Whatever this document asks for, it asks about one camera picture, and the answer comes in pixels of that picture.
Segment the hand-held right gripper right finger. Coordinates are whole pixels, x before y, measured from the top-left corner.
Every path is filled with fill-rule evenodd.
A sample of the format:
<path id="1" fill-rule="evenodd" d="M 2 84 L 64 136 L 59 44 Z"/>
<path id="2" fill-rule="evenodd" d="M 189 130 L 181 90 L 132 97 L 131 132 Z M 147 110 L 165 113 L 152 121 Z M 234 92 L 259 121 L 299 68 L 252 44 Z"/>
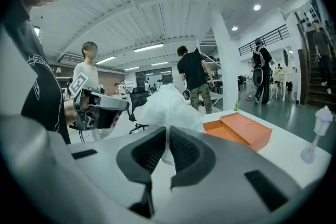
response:
<path id="1" fill-rule="evenodd" d="M 213 170 L 216 155 L 204 137 L 202 132 L 170 127 L 169 147 L 175 166 L 171 188 L 197 185 Z"/>

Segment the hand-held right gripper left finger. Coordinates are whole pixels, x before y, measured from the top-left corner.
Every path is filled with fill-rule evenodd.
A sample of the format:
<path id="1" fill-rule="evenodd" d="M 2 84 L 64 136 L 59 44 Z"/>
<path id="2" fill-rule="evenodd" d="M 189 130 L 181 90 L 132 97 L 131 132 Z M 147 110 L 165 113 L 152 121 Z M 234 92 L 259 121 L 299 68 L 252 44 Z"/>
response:
<path id="1" fill-rule="evenodd" d="M 160 127 L 124 146 L 116 156 L 119 169 L 131 182 L 150 184 L 166 148 L 166 128 Z"/>

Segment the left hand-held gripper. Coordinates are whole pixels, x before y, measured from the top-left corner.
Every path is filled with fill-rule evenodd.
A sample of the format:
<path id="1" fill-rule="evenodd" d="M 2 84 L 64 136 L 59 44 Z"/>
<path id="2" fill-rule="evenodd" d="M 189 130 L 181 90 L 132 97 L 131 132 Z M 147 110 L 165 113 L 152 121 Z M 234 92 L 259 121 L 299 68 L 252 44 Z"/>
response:
<path id="1" fill-rule="evenodd" d="M 82 72 L 69 86 L 73 94 L 76 120 L 69 127 L 78 131 L 109 129 L 117 114 L 129 108 L 129 102 L 100 92 L 99 88 Z"/>

